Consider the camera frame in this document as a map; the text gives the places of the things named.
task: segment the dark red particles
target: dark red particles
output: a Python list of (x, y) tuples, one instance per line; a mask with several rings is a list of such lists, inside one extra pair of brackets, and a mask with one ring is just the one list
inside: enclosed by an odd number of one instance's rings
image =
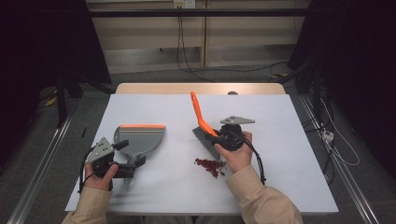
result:
[(221, 175), (225, 175), (221, 169), (224, 167), (224, 161), (210, 161), (210, 160), (200, 160), (195, 159), (195, 164), (203, 166), (210, 174), (212, 174), (215, 178), (218, 178), (219, 173)]

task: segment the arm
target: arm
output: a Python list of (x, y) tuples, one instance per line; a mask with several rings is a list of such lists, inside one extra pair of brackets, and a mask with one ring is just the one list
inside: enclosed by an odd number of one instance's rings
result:
[[(244, 134), (251, 142), (251, 133)], [(262, 184), (250, 165), (252, 150), (246, 144), (236, 151), (215, 147), (233, 172), (227, 185), (239, 202), (246, 223), (303, 223), (300, 212), (285, 194)]]
[(106, 223), (106, 211), (112, 192), (108, 185), (118, 170), (117, 165), (112, 165), (103, 178), (93, 174), (91, 164), (85, 165), (85, 176), (90, 176), (84, 182), (77, 209), (69, 213), (63, 224), (67, 223)]

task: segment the orange handle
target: orange handle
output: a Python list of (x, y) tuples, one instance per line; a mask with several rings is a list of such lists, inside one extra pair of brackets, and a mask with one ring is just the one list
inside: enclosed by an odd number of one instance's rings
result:
[(209, 124), (207, 124), (204, 119), (202, 118), (202, 114), (201, 114), (201, 108), (199, 107), (199, 103), (198, 103), (198, 99), (197, 96), (195, 95), (195, 92), (191, 92), (191, 101), (192, 101), (192, 105), (194, 106), (194, 111), (195, 111), (195, 115), (197, 116), (198, 119), (198, 125), (206, 132), (206, 133), (210, 133), (213, 136), (217, 137), (218, 135), (215, 133), (215, 131), (213, 131), (213, 129), (210, 127)]

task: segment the beige sleeve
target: beige sleeve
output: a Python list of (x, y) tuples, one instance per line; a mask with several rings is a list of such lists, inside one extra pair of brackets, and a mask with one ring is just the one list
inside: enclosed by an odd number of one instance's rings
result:
[(282, 192), (265, 187), (251, 165), (233, 174), (227, 185), (250, 223), (302, 224), (300, 212)]
[(106, 212), (111, 195), (111, 191), (84, 187), (76, 211), (69, 213), (62, 223), (107, 223)]

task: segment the white table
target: white table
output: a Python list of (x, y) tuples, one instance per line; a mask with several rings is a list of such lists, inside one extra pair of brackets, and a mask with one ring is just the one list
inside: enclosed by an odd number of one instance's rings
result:
[[(262, 156), (273, 186), (296, 204), (303, 214), (338, 212), (332, 194), (318, 166), (288, 95), (197, 95), (204, 119), (213, 128), (231, 115), (255, 119), (242, 128), (253, 133), (253, 145)], [(195, 138), (197, 127), (189, 94), (115, 94), (92, 144), (102, 137), (112, 140), (121, 124), (164, 124), (161, 144), (135, 172), (133, 183), (125, 186), (114, 179), (108, 212), (125, 215), (237, 215), (240, 208), (225, 180), (214, 178), (196, 158), (212, 159)], [(126, 162), (117, 153), (115, 161)], [(252, 165), (258, 172), (256, 160)], [(78, 185), (66, 211), (76, 209)]]

